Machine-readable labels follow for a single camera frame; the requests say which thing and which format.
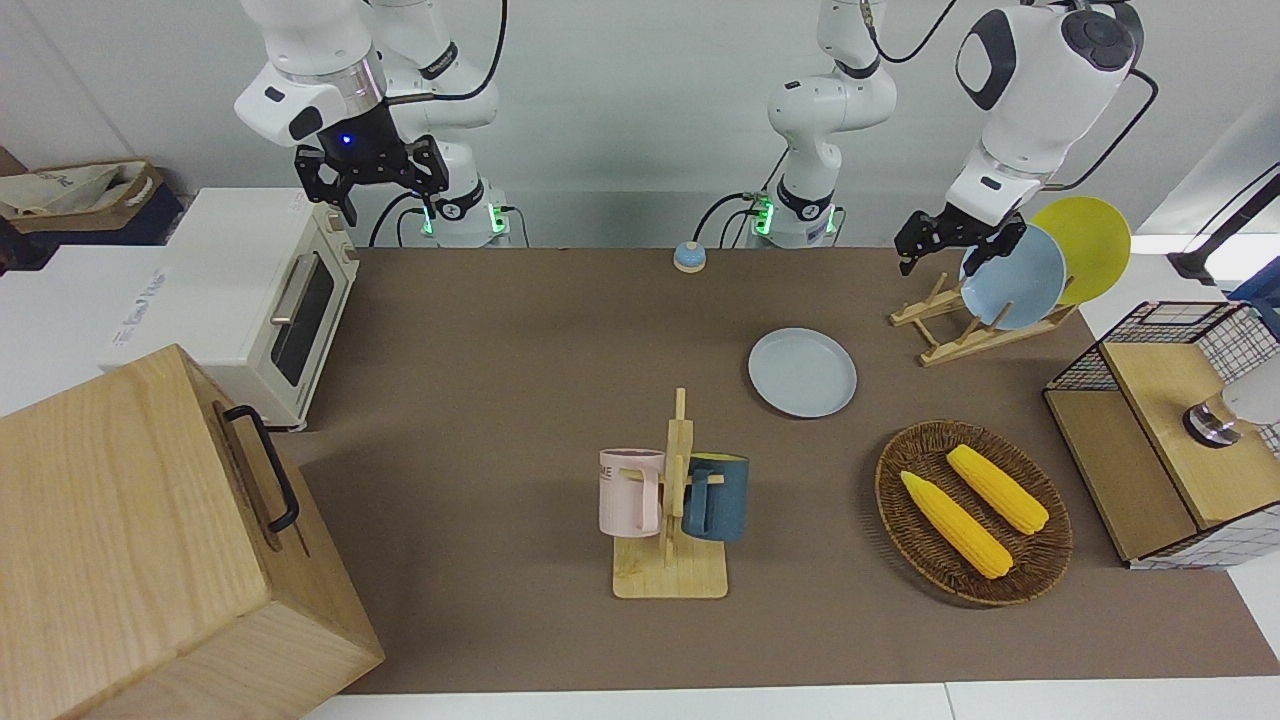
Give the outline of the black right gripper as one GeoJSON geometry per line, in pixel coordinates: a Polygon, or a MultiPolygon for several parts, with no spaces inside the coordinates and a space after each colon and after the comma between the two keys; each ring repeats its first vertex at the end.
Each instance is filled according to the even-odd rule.
{"type": "Polygon", "coordinates": [[[310,202],[334,208],[348,227],[358,213],[349,195],[355,184],[398,184],[413,190],[428,217],[449,188],[449,172],[439,143],[417,138],[406,150],[390,109],[379,102],[364,114],[320,131],[321,149],[296,149],[294,170],[310,202]]]}

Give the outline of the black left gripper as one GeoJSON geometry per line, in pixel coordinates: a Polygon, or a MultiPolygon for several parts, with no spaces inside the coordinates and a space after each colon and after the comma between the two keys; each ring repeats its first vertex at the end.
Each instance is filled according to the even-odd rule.
{"type": "Polygon", "coordinates": [[[938,217],[914,211],[893,237],[899,273],[909,277],[925,256],[946,247],[975,247],[975,273],[996,258],[1007,258],[1027,232],[1019,211],[996,222],[982,220],[947,201],[938,217]]]}

